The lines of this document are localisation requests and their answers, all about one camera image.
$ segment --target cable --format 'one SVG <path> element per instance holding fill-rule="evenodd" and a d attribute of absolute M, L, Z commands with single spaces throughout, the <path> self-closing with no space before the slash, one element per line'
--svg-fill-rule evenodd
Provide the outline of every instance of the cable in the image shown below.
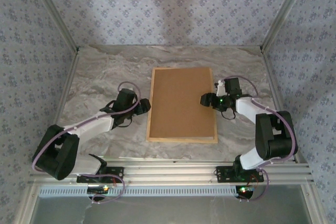
<path fill-rule="evenodd" d="M 256 201 L 256 200 L 259 200 L 259 199 L 261 199 L 261 198 L 263 198 L 265 196 L 266 191 L 267 191 L 267 189 L 269 187 L 269 177 L 268 177 L 267 172 L 264 169 L 257 168 L 257 171 L 264 173 L 265 176 L 266 176 L 266 187 L 265 187 L 265 190 L 257 198 L 254 198 L 254 199 L 248 199 L 248 198 L 245 198 L 244 196 L 239 196 L 240 201 L 242 201 L 242 199 L 244 199 L 245 202 Z"/>
<path fill-rule="evenodd" d="M 39 169 L 39 168 L 36 168 L 36 163 L 37 163 L 37 161 L 38 161 L 39 158 L 42 156 L 42 154 L 46 151 L 46 149 L 52 144 L 52 142 L 54 142 L 57 138 L 59 138 L 59 137 L 62 136 L 63 134 L 68 133 L 69 131 L 72 131 L 72 130 L 74 130 L 74 129 L 76 129 L 76 128 L 82 127 L 82 126 L 84 126 L 84 125 L 86 125 L 86 124 L 88 124 L 88 123 L 90 123 L 90 122 L 92 122 L 92 121 L 94 121 L 94 120 L 97 120 L 97 119 L 100 119 L 100 118 L 104 118 L 104 117 L 107 117 L 107 116 L 111 116 L 111 115 L 120 115 L 120 114 L 124 114 L 124 113 L 127 113 L 127 112 L 133 110 L 133 109 L 139 104 L 139 102 L 140 102 L 140 100 L 141 100 L 141 91 L 140 91 L 139 87 L 138 87 L 135 83 L 130 82 L 130 81 L 123 81 L 122 83 L 120 83 L 120 84 L 118 85 L 118 92 L 120 91 L 120 87 L 121 87 L 123 84 L 125 84 L 125 83 L 129 83 L 129 84 L 135 86 L 135 88 L 137 89 L 137 91 L 138 91 L 138 93 L 139 93 L 139 95 L 138 95 L 138 100 L 136 101 L 136 103 L 135 103 L 132 107 L 130 107 L 129 109 L 124 110 L 124 111 L 112 112 L 112 113 L 106 113 L 106 114 L 99 115 L 99 116 L 97 116 L 97 117 L 93 117 L 93 118 L 87 119 L 86 121 L 81 122 L 81 123 L 77 124 L 76 126 L 70 127 L 70 128 L 68 128 L 68 129 L 65 129 L 65 130 L 63 130 L 62 132 L 56 134 L 53 138 L 51 138 L 51 139 L 48 141 L 48 143 L 47 143 L 45 146 L 43 146 L 43 148 L 40 150 L 40 152 L 39 152 L 39 153 L 36 155 L 36 157 L 34 158 L 34 160 L 33 160 L 33 164 L 31 165 L 31 167 L 33 168 L 33 170 L 36 171 L 36 172 L 43 172 L 43 170 L 41 170 L 41 169 Z"/>
<path fill-rule="evenodd" d="M 247 79 L 246 77 L 244 77 L 244 76 L 228 76 L 228 77 L 224 78 L 222 81 L 225 81 L 226 79 L 229 79 L 229 78 L 242 78 L 242 79 L 248 81 L 248 82 L 252 85 L 252 87 L 254 88 L 254 90 L 256 91 L 256 94 L 257 94 L 256 97 L 259 97 L 259 92 L 258 92 L 258 90 L 257 90 L 257 87 L 253 84 L 253 82 L 251 82 L 251 81 L 250 81 L 249 79 Z M 295 147 L 296 147 L 296 143 L 295 143 L 295 135 L 294 135 L 294 132 L 293 132 L 292 128 L 290 127 L 290 125 L 288 124 L 288 122 L 287 122 L 287 121 L 286 121 L 286 120 L 285 120 L 285 119 L 284 119 L 278 112 L 276 112 L 276 111 L 274 111 L 274 110 L 272 110 L 272 109 L 270 109 L 270 108 L 267 108 L 267 107 L 263 106 L 262 104 L 256 102 L 256 101 L 254 100 L 254 98 L 251 98 L 251 103 L 254 104 L 255 106 L 257 106 L 257 107 L 263 109 L 263 110 L 266 110 L 266 111 L 268 111 L 268 112 L 274 114 L 276 117 L 278 117 L 278 118 L 283 122 L 283 124 L 285 125 L 285 127 L 287 128 L 287 130 L 288 130 L 288 132 L 289 132 L 289 134 L 290 134 L 290 138 L 291 138 L 291 140 L 292 140 L 292 149 L 290 150 L 290 153 L 288 154 L 288 156 L 286 156 L 286 157 L 284 157 L 284 158 L 272 158 L 272 159 L 268 160 L 267 162 L 265 162 L 265 163 L 259 165 L 259 166 L 256 168 L 256 170 L 257 170 L 258 172 L 260 171 L 260 172 L 262 172 L 262 173 L 265 174 L 265 176 L 266 176 L 266 188 L 265 188 L 265 190 L 262 192 L 262 194 L 259 195 L 257 198 L 250 199 L 250 200 L 248 199 L 247 201 L 255 201 L 255 200 L 258 200 L 258 199 L 263 198 L 263 196 L 265 195 L 265 193 L 266 193 L 266 191 L 267 191 L 267 189 L 268 189 L 268 186 L 269 186 L 269 177 L 268 177 L 267 172 L 266 172 L 264 169 L 262 169 L 262 167 L 265 167 L 266 165 L 271 164 L 271 163 L 273 162 L 273 160 L 276 160 L 276 161 L 282 161 L 282 162 L 287 161 L 287 160 L 294 154 L 294 152 L 295 152 Z"/>
<path fill-rule="evenodd" d="M 103 195 L 103 194 L 95 194 L 95 195 L 93 195 L 93 197 L 91 199 L 91 202 L 93 204 L 101 205 L 101 204 L 106 204 L 106 203 L 115 201 L 115 200 L 119 199 L 125 192 L 125 188 L 126 188 L 125 181 L 121 177 L 119 177 L 118 175 L 114 175 L 114 174 L 96 174 L 96 175 L 94 175 L 94 174 L 80 174 L 80 176 L 93 177 L 93 178 L 96 178 L 96 177 L 112 177 L 112 178 L 116 178 L 116 179 L 120 180 L 120 182 L 122 183 L 122 189 L 121 189 L 120 193 L 116 196 L 116 198 L 109 199 L 109 200 L 106 200 L 106 201 L 95 201 L 96 197 L 106 198 L 106 196 Z"/>
<path fill-rule="evenodd" d="M 249 179 L 249 181 L 248 181 L 248 183 L 246 184 L 245 187 L 248 187 L 248 185 L 251 183 L 251 178 L 252 178 L 252 177 L 253 177 L 253 178 L 256 180 L 256 182 L 257 182 L 257 185 L 256 185 L 254 188 L 257 188 L 257 187 L 258 187 L 259 181 L 258 181 L 257 177 L 254 176 L 253 174 L 251 174 L 250 179 Z"/>
<path fill-rule="evenodd" d="M 252 87 L 254 88 L 254 90 L 256 91 L 256 94 L 257 94 L 256 97 L 259 97 L 259 92 L 257 90 L 257 87 L 254 85 L 254 83 L 252 81 L 250 81 L 246 77 L 244 77 L 244 76 L 228 76 L 228 77 L 224 78 L 222 81 L 225 81 L 226 79 L 229 79 L 229 78 L 242 78 L 242 79 L 248 81 L 252 85 Z M 281 162 L 287 161 L 294 154 L 294 152 L 295 152 L 295 146 L 296 146 L 296 144 L 295 144 L 295 135 L 294 135 L 294 132 L 293 132 L 292 128 L 290 127 L 290 125 L 288 124 L 288 122 L 278 112 L 276 112 L 276 111 L 274 111 L 274 110 L 272 110 L 270 108 L 267 108 L 267 107 L 263 106 L 262 104 L 256 102 L 253 98 L 251 98 L 251 102 L 252 102 L 252 104 L 254 104 L 255 106 L 261 108 L 262 110 L 266 110 L 266 111 L 274 114 L 276 117 L 278 117 L 283 122 L 283 124 L 285 125 L 285 127 L 287 128 L 287 130 L 288 130 L 288 132 L 290 134 L 290 138 L 292 140 L 292 149 L 290 150 L 290 153 L 288 154 L 288 156 L 286 156 L 284 158 L 271 158 L 267 162 L 265 162 L 262 165 L 260 165 L 259 168 L 264 167 L 264 166 L 266 166 L 268 164 L 271 164 L 273 162 L 273 160 L 275 160 L 275 161 L 281 161 Z"/>
<path fill-rule="evenodd" d="M 226 118 L 224 115 L 223 115 L 223 113 L 221 112 L 221 115 L 222 115 L 222 117 L 224 118 L 224 119 L 226 119 L 226 120 L 233 120 L 233 119 L 235 119 L 236 118 L 236 113 L 235 113 L 235 111 L 234 110 L 232 110 L 233 111 L 233 118 Z"/>
<path fill-rule="evenodd" d="M 294 154 L 295 147 L 296 147 L 296 144 L 295 144 L 295 135 L 294 135 L 294 132 L 293 132 L 292 128 L 290 127 L 289 123 L 278 112 L 276 112 L 274 110 L 271 110 L 270 108 L 267 108 L 267 107 L 261 105 L 260 103 L 256 102 L 253 98 L 251 99 L 251 102 L 255 106 L 257 106 L 257 107 L 259 107 L 259 108 L 261 108 L 263 110 L 266 110 L 266 111 L 271 112 L 272 114 L 276 115 L 283 122 L 283 124 L 286 126 L 286 128 L 287 128 L 287 130 L 289 132 L 290 138 L 292 140 L 292 149 L 290 150 L 290 153 L 288 154 L 288 156 L 286 156 L 284 158 L 271 158 L 267 162 L 261 164 L 260 168 L 264 167 L 264 166 L 266 166 L 266 165 L 268 165 L 270 163 L 272 163 L 273 160 L 275 160 L 277 162 L 279 162 L 279 161 L 281 161 L 281 162 L 287 161 Z"/>

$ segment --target aluminum frame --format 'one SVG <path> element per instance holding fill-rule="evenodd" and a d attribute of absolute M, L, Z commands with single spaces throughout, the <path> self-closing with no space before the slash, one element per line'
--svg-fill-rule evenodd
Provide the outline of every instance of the aluminum frame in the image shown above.
<path fill-rule="evenodd" d="M 282 25 L 284 24 L 288 14 L 290 13 L 292 7 L 294 6 L 296 0 L 284 0 L 280 10 L 275 17 L 271 28 L 268 30 L 263 42 L 262 42 L 262 52 L 267 53 L 273 41 L 277 37 Z"/>
<path fill-rule="evenodd" d="M 67 28 L 67 25 L 64 23 L 59 11 L 56 8 L 56 5 L 53 3 L 53 0 L 42 0 L 47 12 L 50 17 L 54 20 L 55 25 L 59 29 L 59 32 L 62 34 L 64 41 L 73 52 L 76 51 L 76 43 L 71 36 L 70 31 Z"/>
<path fill-rule="evenodd" d="M 275 89 L 275 80 L 270 74 L 271 66 L 262 54 L 266 68 L 267 78 L 277 110 L 283 108 L 280 95 Z M 71 87 L 73 75 L 76 71 L 78 57 L 76 56 L 71 66 L 65 90 L 54 122 L 60 118 L 64 101 Z M 216 176 L 213 174 L 216 166 L 230 166 L 229 162 L 214 161 L 186 161 L 172 159 L 141 159 L 141 158 L 105 158 L 108 166 L 123 166 L 124 180 L 127 186 L 216 186 Z M 269 174 L 270 185 L 301 185 L 304 199 L 313 224 L 328 224 L 321 200 L 311 176 L 309 165 L 302 160 L 300 154 L 295 155 L 295 160 L 284 164 L 273 164 L 265 167 Z M 227 185 L 244 185 L 245 183 L 225 183 Z M 41 186 L 74 186 L 76 176 L 69 176 L 62 181 L 57 181 L 48 175 L 31 174 L 28 186 L 20 203 L 15 222 L 18 224 L 30 223 L 33 216 L 36 200 Z"/>

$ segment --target cork board frame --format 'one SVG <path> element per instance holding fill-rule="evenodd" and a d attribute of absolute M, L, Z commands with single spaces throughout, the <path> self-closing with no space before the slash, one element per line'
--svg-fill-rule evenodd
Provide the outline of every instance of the cork board frame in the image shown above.
<path fill-rule="evenodd" d="M 155 83 L 155 72 L 157 70 L 164 69 L 174 69 L 174 68 L 153 68 L 152 70 L 152 81 L 151 81 L 151 93 L 150 93 L 150 103 L 153 104 L 153 92 L 154 92 L 154 83 Z M 213 83 L 212 71 L 210 70 L 210 78 L 211 83 Z M 147 121 L 147 132 L 146 132 L 146 140 L 149 142 L 174 142 L 174 143 L 203 143 L 203 144 L 216 144 L 218 143 L 218 134 L 217 134 L 217 123 L 216 123 L 216 113 L 213 112 L 214 117 L 214 137 L 213 138 L 169 138 L 169 137 L 150 137 L 151 132 L 151 118 L 152 118 L 152 110 L 148 113 L 148 121 Z"/>

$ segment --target white arm segment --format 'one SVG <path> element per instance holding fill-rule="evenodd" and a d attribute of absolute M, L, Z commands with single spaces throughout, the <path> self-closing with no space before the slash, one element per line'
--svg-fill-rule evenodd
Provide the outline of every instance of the white arm segment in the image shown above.
<path fill-rule="evenodd" d="M 97 116 L 103 115 L 103 114 L 106 114 L 106 113 L 98 112 L 96 115 L 90 118 L 96 118 Z M 80 149 L 81 149 L 82 144 L 85 143 L 87 140 L 99 135 L 100 133 L 111 130 L 113 127 L 113 121 L 114 119 L 112 117 L 106 116 L 103 118 L 93 120 L 92 122 L 80 128 L 69 131 L 70 134 L 76 134 L 79 137 L 79 145 L 78 145 L 78 150 L 77 150 L 76 162 L 75 162 L 75 166 L 73 167 L 71 174 L 79 175 L 79 174 L 96 174 L 97 173 L 101 165 L 99 160 L 89 155 L 81 156 Z M 76 123 L 74 125 L 68 125 L 68 126 L 65 126 L 64 128 L 67 129 L 75 125 L 78 125 L 79 123 Z"/>
<path fill-rule="evenodd" d="M 270 112 L 263 110 L 255 106 L 251 102 L 251 97 L 243 97 L 236 101 L 237 112 L 241 115 L 249 118 L 254 124 L 256 123 L 257 114 L 270 114 Z M 240 156 L 240 163 L 244 170 L 252 170 L 257 168 L 262 163 L 266 162 L 263 160 L 257 152 L 257 149 L 254 147 L 248 153 Z"/>
<path fill-rule="evenodd" d="M 254 124 L 256 123 L 257 114 L 271 114 L 270 112 L 255 106 L 251 102 L 251 97 L 239 98 L 236 101 L 236 110 L 239 114 L 244 115 L 250 119 L 250 121 L 252 121 Z"/>

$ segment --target glass panel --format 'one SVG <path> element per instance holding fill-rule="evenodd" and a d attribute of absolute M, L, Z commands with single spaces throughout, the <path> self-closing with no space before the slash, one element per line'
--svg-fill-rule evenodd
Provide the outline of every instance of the glass panel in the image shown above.
<path fill-rule="evenodd" d="M 255 194 L 261 193 L 258 187 Z M 91 205 L 87 197 L 39 198 L 33 224 L 311 223 L 300 186 L 270 186 L 264 198 L 123 197 Z"/>

